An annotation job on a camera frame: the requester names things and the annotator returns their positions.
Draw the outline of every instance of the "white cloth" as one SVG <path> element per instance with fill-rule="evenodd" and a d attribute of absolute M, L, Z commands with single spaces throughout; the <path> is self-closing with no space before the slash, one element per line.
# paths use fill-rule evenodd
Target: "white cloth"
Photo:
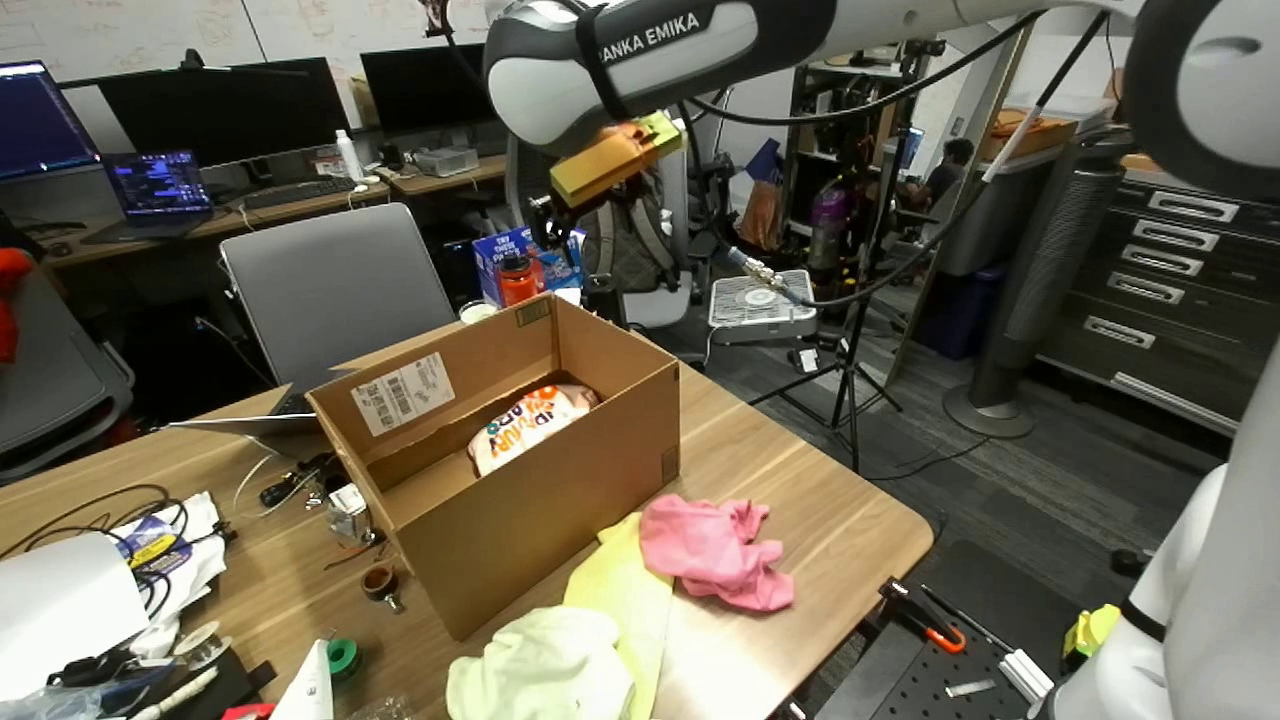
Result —
<path fill-rule="evenodd" d="M 502 623 L 482 656 L 447 665 L 455 720 L 618 720 L 633 674 L 615 623 L 586 609 L 534 609 Z"/>

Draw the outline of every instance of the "computer monitor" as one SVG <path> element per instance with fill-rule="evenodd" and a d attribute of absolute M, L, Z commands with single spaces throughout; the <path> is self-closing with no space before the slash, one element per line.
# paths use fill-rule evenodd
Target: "computer monitor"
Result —
<path fill-rule="evenodd" d="M 95 148 L 39 59 L 0 63 L 0 180 L 95 164 Z"/>
<path fill-rule="evenodd" d="M 203 164 L 321 148 L 349 130 L 323 59 L 137 74 L 98 93 L 140 152 L 191 148 Z"/>
<path fill-rule="evenodd" d="M 365 52 L 365 81 L 385 132 L 482 130 L 482 43 Z"/>

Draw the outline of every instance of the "gray cabinet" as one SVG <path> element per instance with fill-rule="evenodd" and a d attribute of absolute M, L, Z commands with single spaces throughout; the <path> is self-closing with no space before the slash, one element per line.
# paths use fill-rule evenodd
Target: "gray cabinet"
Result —
<path fill-rule="evenodd" d="M 1280 337 L 1280 207 L 1123 180 L 1043 363 L 1230 433 Z"/>

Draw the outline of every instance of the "open cardboard box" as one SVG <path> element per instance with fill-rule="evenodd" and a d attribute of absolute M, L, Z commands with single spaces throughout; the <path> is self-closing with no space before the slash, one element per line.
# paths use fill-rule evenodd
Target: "open cardboard box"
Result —
<path fill-rule="evenodd" d="M 466 442 L 545 380 L 599 404 L 478 482 Z M 681 363 L 551 296 L 428 331 L 309 402 L 455 641 L 681 471 Z"/>

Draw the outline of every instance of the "table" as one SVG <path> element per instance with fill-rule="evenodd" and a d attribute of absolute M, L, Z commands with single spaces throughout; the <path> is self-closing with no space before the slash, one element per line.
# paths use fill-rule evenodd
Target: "table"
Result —
<path fill-rule="evenodd" d="M 228 418 L 269 410 L 274 398 L 252 398 Z M 769 716 L 786 692 L 874 609 L 878 586 L 905 576 L 930 544 L 930 528 L 843 464 L 828 459 L 786 430 L 771 426 L 745 402 L 696 373 L 681 373 L 681 482 L 671 493 L 696 502 L 761 502 L 771 510 L 765 537 L 784 540 L 784 571 L 796 576 L 796 609 L 755 620 L 674 596 L 665 648 L 656 716 Z M 0 488 L 0 549 L 39 521 L 124 484 L 162 484 L 170 493 L 206 488 L 234 528 L 228 571 L 216 596 L 189 620 L 220 620 L 234 653 L 255 665 L 270 659 L 278 698 L 315 635 L 360 646 L 350 710 L 386 692 L 406 698 L 422 716 L 443 716 L 443 676 L 455 653 L 478 653 L 447 641 L 418 586 L 400 586 L 404 615 L 360 596 L 354 576 L 371 557 L 323 567 L 334 552 L 327 521 L 283 505 L 258 514 L 252 484 L 241 505 L 234 482 L 264 458 L 258 445 L 225 433 L 162 430 L 113 452 L 53 468 L 25 484 Z M 565 571 L 506 609 L 557 603 Z"/>
<path fill-rule="evenodd" d="M 502 172 L 506 172 L 502 157 L 482 157 L 475 168 L 455 172 L 455 175 L 428 175 L 418 168 L 404 168 L 400 180 L 391 180 L 391 185 L 367 185 L 367 188 L 345 192 L 345 195 L 309 195 L 309 200 L 264 204 L 264 207 L 242 207 L 242 211 L 234 204 L 225 204 L 225 207 L 216 207 L 216 218 L 206 218 L 203 226 L 191 229 L 189 245 L 211 245 L 211 241 L 225 241 L 225 237 L 234 237 L 247 229 L 293 226 L 293 221 L 345 211 L 345 207 L 360 207 L 360 204 L 418 200 L 418 195 L 436 195 L 436 192 L 450 192 L 450 188 L 466 188 L 466 185 L 487 185 L 487 180 L 501 180 Z M 98 232 L 104 229 L 91 226 L 82 232 L 58 232 L 58 237 L 34 232 L 34 241 L 43 247 L 53 247 L 48 268 L 57 268 L 57 271 L 182 245 L 182 241 L 91 241 Z"/>

